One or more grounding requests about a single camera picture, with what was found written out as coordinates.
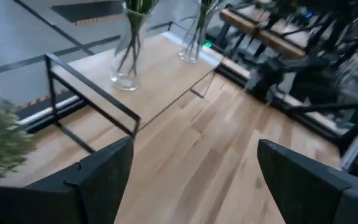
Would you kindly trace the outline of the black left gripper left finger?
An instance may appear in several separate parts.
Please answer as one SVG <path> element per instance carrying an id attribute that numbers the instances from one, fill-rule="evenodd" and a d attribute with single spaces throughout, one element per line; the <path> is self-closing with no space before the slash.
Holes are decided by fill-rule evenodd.
<path id="1" fill-rule="evenodd" d="M 120 140 L 25 187 L 0 187 L 0 223 L 114 223 L 134 157 Z"/>

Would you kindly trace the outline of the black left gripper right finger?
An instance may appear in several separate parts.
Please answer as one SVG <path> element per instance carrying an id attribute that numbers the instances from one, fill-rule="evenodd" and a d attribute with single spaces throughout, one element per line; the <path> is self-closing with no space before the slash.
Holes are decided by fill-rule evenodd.
<path id="1" fill-rule="evenodd" d="M 267 139 L 257 160 L 285 223 L 358 224 L 358 177 Z"/>

